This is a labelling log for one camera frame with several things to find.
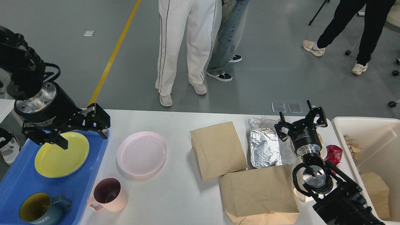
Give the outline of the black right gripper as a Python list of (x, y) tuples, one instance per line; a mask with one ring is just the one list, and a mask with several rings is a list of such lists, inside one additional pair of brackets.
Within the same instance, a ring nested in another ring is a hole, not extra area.
[(316, 132), (318, 127), (327, 127), (325, 112), (322, 107), (312, 106), (309, 100), (306, 101), (309, 112), (304, 119), (288, 123), (282, 112), (279, 112), (280, 121), (274, 125), (276, 133), (281, 141), (291, 139), (294, 146), (294, 152), (298, 156), (307, 153), (319, 153), (322, 144)]

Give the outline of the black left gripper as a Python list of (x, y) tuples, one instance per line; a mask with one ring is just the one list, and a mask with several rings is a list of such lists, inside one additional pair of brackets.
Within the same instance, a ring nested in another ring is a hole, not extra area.
[(68, 141), (54, 129), (60, 129), (70, 118), (71, 130), (94, 131), (103, 139), (108, 138), (111, 127), (110, 115), (99, 104), (92, 103), (86, 109), (78, 108), (55, 82), (44, 82), (34, 97), (16, 101), (14, 110), (28, 121), (22, 124), (21, 131), (26, 138), (37, 145), (56, 144), (64, 150), (68, 148)]

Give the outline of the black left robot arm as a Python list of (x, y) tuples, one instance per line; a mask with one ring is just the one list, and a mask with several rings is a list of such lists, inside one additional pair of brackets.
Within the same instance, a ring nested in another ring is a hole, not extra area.
[(61, 134), (94, 131), (108, 138), (110, 115), (97, 103), (86, 109), (74, 101), (55, 82), (61, 73), (58, 65), (44, 62), (22, 34), (1, 27), (1, 68), (10, 73), (6, 92), (15, 99), (14, 110), (23, 118), (22, 134), (38, 145), (57, 144), (68, 148)]

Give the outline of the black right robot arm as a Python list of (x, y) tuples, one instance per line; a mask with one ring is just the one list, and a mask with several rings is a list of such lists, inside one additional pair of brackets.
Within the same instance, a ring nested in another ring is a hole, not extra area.
[(278, 137), (290, 139), (294, 153), (302, 159), (292, 171), (295, 189), (315, 200), (313, 209), (327, 225), (382, 225), (366, 206), (360, 185), (321, 157), (323, 147), (316, 129), (328, 124), (323, 108), (307, 104), (309, 112), (303, 119), (289, 123), (280, 112), (280, 121), (274, 125)]

